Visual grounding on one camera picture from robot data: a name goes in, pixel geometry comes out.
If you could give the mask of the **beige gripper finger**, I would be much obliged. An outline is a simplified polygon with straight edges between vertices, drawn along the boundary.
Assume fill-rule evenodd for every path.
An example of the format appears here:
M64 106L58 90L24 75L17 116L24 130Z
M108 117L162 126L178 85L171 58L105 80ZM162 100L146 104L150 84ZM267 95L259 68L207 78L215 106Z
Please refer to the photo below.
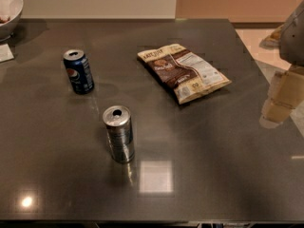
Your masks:
M288 70L276 71L261 110L260 124L269 129L278 127L303 101L304 67L291 65Z

